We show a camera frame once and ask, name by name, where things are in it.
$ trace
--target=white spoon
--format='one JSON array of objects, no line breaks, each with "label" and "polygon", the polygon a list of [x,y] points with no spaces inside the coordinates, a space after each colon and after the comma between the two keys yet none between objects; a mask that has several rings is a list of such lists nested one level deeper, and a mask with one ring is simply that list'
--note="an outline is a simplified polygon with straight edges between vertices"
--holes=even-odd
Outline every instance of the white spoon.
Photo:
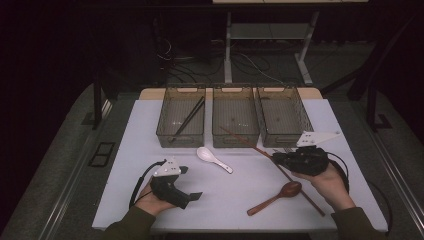
[{"label": "white spoon", "polygon": [[197,156],[199,156],[199,158],[203,161],[218,164],[223,169],[227,170],[228,173],[233,173],[233,169],[227,166],[225,163],[219,161],[208,148],[199,147],[197,149]]}]

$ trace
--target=dark sleeve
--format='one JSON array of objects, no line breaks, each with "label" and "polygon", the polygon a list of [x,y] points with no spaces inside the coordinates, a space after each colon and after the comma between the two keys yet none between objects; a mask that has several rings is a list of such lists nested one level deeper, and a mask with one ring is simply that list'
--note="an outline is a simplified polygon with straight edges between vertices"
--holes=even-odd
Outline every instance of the dark sleeve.
[{"label": "dark sleeve", "polygon": [[147,240],[149,239],[150,227],[156,217],[132,207],[121,221],[111,224],[106,228],[102,240]]},{"label": "dark sleeve", "polygon": [[340,240],[380,240],[387,239],[384,233],[373,228],[364,210],[349,208],[331,214],[336,222]]}]

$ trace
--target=brown wooden spoon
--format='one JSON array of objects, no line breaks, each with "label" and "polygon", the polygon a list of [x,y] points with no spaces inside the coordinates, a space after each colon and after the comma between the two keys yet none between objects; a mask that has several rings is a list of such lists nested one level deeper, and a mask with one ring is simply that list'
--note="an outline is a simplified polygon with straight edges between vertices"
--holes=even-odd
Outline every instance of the brown wooden spoon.
[{"label": "brown wooden spoon", "polygon": [[277,195],[257,205],[256,207],[249,209],[247,211],[247,215],[252,216],[258,213],[259,211],[266,208],[268,205],[270,205],[271,203],[273,203],[275,200],[279,198],[294,197],[297,194],[299,194],[301,190],[302,190],[302,184],[300,182],[297,182],[297,181],[288,182],[284,184],[284,186],[281,188],[280,192]]}]

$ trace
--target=spoon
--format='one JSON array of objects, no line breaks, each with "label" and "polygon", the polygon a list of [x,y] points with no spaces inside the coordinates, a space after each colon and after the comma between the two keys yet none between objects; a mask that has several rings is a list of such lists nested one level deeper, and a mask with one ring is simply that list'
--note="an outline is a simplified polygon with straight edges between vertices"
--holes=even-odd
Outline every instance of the spoon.
[{"label": "spoon", "polygon": [[266,208],[268,205],[273,203],[275,200],[283,197],[294,197],[302,190],[302,184],[297,181],[292,181],[284,184],[284,186],[281,188],[280,192],[275,195],[274,197],[266,200],[265,202],[257,205],[256,207],[253,207],[247,211],[247,215],[252,216],[262,209]]},{"label": "spoon", "polygon": [[233,169],[224,164],[223,162],[219,161],[208,148],[199,147],[197,149],[197,156],[199,156],[199,158],[203,161],[218,164],[219,166],[227,170],[228,173],[233,173]]}]

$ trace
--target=hand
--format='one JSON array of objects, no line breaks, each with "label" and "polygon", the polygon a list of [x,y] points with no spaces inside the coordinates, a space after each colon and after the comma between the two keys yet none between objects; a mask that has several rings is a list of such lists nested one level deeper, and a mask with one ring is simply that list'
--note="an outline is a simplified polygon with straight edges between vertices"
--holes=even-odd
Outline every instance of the hand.
[{"label": "hand", "polygon": [[167,209],[174,208],[175,206],[167,201],[160,200],[153,194],[152,188],[150,187],[151,181],[152,178],[150,178],[149,182],[140,192],[139,197],[144,197],[139,199],[134,205],[153,216],[157,216],[159,213]]},{"label": "hand", "polygon": [[331,163],[328,164],[327,169],[323,173],[315,177],[295,172],[292,172],[292,174],[310,181],[312,186],[325,198],[334,211],[356,207],[346,191],[342,178]]}]

